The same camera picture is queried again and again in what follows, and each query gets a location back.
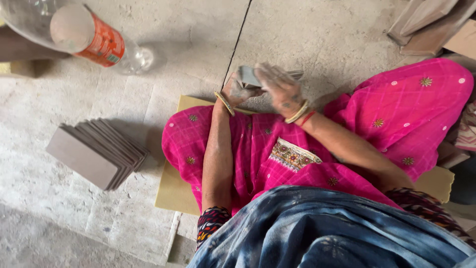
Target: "pink dress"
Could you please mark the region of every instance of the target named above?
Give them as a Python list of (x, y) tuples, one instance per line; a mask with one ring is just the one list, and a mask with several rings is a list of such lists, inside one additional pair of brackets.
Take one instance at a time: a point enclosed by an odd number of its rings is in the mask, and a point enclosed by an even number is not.
[[(327, 104), (324, 114), (369, 141), (414, 181), (436, 164), (436, 148), (458, 119), (473, 76), (447, 59), (431, 59), (380, 73), (352, 95)], [(165, 157), (191, 184), (201, 207), (203, 156), (213, 106), (173, 115), (162, 137)], [(236, 113), (230, 118), (234, 157), (232, 214), (279, 185), (327, 188), (389, 206), (393, 201), (340, 164), (316, 139), (281, 115)]]

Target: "red thread bracelet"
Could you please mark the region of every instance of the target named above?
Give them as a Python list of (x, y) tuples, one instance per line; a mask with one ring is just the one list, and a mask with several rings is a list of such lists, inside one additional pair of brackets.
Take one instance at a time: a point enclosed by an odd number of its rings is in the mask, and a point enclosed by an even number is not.
[(316, 111), (310, 112), (310, 113), (304, 118), (304, 120), (303, 120), (302, 123), (299, 125), (299, 127), (302, 127), (302, 126), (304, 125), (304, 123), (305, 123), (307, 120), (309, 120), (309, 118), (311, 118), (311, 116), (312, 116), (313, 114), (315, 114), (315, 113), (316, 113)]

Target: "bangle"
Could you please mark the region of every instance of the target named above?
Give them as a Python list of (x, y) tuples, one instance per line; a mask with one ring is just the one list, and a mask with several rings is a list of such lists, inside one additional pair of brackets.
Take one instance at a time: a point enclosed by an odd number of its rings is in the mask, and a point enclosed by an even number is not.
[(310, 112), (310, 113), (304, 118), (304, 120), (303, 120), (302, 123), (299, 125), (299, 127), (304, 126), (304, 123), (305, 123), (307, 120), (309, 120), (309, 118), (311, 118), (311, 116), (312, 116), (313, 114), (315, 114), (315, 113), (316, 113), (316, 111)]
[(233, 108), (231, 108), (230, 104), (227, 102), (227, 100), (225, 100), (223, 95), (220, 92), (215, 91), (215, 96), (223, 102), (223, 104), (227, 107), (228, 111), (230, 112), (231, 116), (235, 116), (235, 111), (233, 110)]
[(289, 119), (286, 119), (285, 122), (290, 124), (294, 121), (296, 121), (298, 118), (300, 118), (302, 116), (302, 114), (307, 110), (307, 104), (309, 103), (308, 100), (305, 100), (304, 101), (304, 104), (302, 105), (301, 109), (299, 110), (299, 112), (297, 114), (295, 114), (293, 117), (289, 118)]

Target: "gold bangle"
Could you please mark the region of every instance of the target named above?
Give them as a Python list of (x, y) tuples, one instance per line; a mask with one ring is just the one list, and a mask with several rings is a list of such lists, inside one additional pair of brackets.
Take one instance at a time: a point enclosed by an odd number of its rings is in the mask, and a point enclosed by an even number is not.
[(215, 91), (215, 96), (223, 102), (223, 104), (227, 107), (228, 111), (230, 112), (231, 116), (235, 116), (235, 111), (233, 110), (233, 108), (231, 108), (230, 104), (227, 102), (227, 100), (225, 100), (223, 95), (220, 92)]
[(297, 114), (295, 114), (293, 117), (291, 117), (289, 119), (286, 119), (285, 122), (290, 124), (290, 123), (296, 121), (298, 118), (300, 118), (302, 116), (302, 114), (304, 114), (304, 112), (307, 110), (307, 104), (308, 103), (309, 103), (308, 100), (304, 100), (304, 104), (302, 105), (299, 112)]

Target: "woman's right hand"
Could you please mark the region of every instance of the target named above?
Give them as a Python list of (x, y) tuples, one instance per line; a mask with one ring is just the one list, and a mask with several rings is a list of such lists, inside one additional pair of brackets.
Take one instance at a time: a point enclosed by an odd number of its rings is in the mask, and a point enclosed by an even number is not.
[(268, 63), (255, 65), (255, 76), (261, 83), (262, 90), (269, 92), (273, 99), (273, 107), (284, 118), (291, 118), (299, 112), (303, 105), (301, 85), (285, 70)]

